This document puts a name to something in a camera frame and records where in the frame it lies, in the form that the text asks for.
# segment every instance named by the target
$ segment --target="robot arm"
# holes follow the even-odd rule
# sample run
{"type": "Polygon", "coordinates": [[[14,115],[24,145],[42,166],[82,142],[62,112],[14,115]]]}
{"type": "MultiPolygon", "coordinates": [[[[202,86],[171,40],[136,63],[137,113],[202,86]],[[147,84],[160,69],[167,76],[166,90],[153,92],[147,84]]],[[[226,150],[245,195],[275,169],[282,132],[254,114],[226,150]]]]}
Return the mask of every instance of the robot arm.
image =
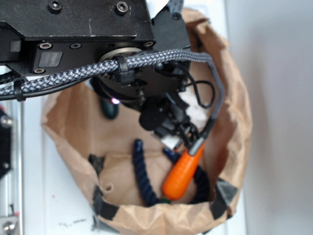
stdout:
{"type": "Polygon", "coordinates": [[[190,51],[185,23],[167,7],[150,20],[145,0],[0,0],[0,65],[12,71],[0,82],[0,100],[25,100],[90,79],[103,99],[115,98],[141,112],[141,126],[172,148],[182,143],[194,156],[207,138],[223,102],[224,89],[212,58],[190,51]],[[190,61],[208,64],[218,98],[199,131],[179,96],[190,61]],[[27,81],[26,76],[43,78],[27,81]]]}

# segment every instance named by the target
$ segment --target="screw head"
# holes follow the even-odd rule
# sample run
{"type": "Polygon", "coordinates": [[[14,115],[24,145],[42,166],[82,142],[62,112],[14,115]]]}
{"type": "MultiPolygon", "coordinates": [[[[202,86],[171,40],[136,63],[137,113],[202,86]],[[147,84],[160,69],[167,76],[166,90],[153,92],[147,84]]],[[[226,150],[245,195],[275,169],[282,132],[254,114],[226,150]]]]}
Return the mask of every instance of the screw head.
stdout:
{"type": "Polygon", "coordinates": [[[151,47],[153,45],[153,42],[147,42],[144,44],[145,47],[151,47]]]}
{"type": "Polygon", "coordinates": [[[81,48],[82,45],[80,43],[74,43],[72,45],[69,46],[71,49],[78,49],[81,48]]]}
{"type": "Polygon", "coordinates": [[[124,1],[119,1],[115,9],[118,15],[124,16],[128,11],[128,5],[124,1]]]}
{"type": "Polygon", "coordinates": [[[59,14],[62,9],[62,3],[58,0],[52,0],[48,3],[48,10],[53,14],[59,14]]]}
{"type": "Polygon", "coordinates": [[[40,73],[44,73],[45,70],[44,69],[36,69],[34,70],[34,73],[40,74],[40,73]]]}
{"type": "Polygon", "coordinates": [[[3,231],[5,234],[12,234],[15,230],[15,224],[13,224],[12,222],[8,221],[4,224],[3,226],[3,231]]]}
{"type": "Polygon", "coordinates": [[[10,128],[13,124],[12,119],[10,119],[7,115],[3,115],[0,118],[0,123],[3,128],[10,128]]]}
{"type": "Polygon", "coordinates": [[[41,43],[38,46],[42,50],[47,50],[47,49],[50,49],[52,47],[52,44],[51,43],[41,43]]]}
{"type": "Polygon", "coordinates": [[[3,163],[3,164],[2,164],[2,166],[3,166],[3,168],[4,168],[4,169],[8,169],[8,168],[10,168],[9,163],[3,163]]]}
{"type": "Polygon", "coordinates": [[[173,18],[174,20],[178,21],[178,20],[182,19],[182,16],[181,16],[180,13],[175,12],[175,13],[172,15],[172,18],[173,18]]]}

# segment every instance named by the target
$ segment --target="led light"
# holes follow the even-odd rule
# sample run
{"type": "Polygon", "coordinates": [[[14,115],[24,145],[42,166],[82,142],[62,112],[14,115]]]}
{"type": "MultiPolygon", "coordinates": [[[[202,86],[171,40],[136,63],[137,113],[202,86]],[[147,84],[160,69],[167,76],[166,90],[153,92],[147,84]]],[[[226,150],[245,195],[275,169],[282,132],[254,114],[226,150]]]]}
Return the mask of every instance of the led light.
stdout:
{"type": "Polygon", "coordinates": [[[119,101],[118,99],[112,98],[111,99],[111,103],[112,104],[119,104],[121,101],[119,101]]]}

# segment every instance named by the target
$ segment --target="paper bag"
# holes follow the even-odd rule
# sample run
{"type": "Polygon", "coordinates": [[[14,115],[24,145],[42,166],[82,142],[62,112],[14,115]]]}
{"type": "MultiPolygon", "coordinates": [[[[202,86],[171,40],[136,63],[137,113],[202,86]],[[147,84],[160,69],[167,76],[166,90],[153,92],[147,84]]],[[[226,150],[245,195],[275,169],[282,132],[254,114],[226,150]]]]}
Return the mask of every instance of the paper bag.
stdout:
{"type": "MultiPolygon", "coordinates": [[[[106,119],[99,98],[84,84],[52,94],[42,124],[54,139],[76,184],[99,214],[98,218],[125,235],[193,235],[223,223],[236,211],[249,156],[252,120],[250,103],[228,43],[200,13],[184,10],[192,51],[209,53],[225,87],[225,99],[207,141],[201,166],[210,179],[207,202],[187,205],[195,192],[191,183],[185,196],[169,204],[145,207],[134,176],[135,139],[144,141],[145,162],[158,197],[172,164],[163,145],[139,125],[139,112],[120,105],[116,119],[106,119]],[[90,154],[105,157],[99,175],[90,154]]],[[[205,64],[192,63],[197,80],[211,80],[205,64]]],[[[201,96],[210,96],[207,90],[201,96]]]]}

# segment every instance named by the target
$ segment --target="navy rope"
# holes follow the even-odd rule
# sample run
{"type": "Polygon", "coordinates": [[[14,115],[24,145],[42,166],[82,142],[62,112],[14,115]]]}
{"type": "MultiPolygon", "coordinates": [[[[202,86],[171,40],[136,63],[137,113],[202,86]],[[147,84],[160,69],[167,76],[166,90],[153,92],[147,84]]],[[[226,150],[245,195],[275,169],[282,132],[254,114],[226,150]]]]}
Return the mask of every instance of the navy rope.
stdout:
{"type": "MultiPolygon", "coordinates": [[[[143,200],[146,202],[147,206],[153,206],[156,203],[160,203],[161,200],[157,198],[156,193],[151,187],[144,162],[142,146],[143,143],[141,140],[135,140],[133,152],[135,175],[143,200]]],[[[179,153],[175,153],[168,148],[165,148],[163,152],[173,164],[175,164],[180,158],[179,153]]],[[[206,202],[210,194],[210,182],[206,172],[203,171],[200,166],[197,167],[194,175],[194,181],[197,185],[197,192],[190,204],[206,202]]]]}

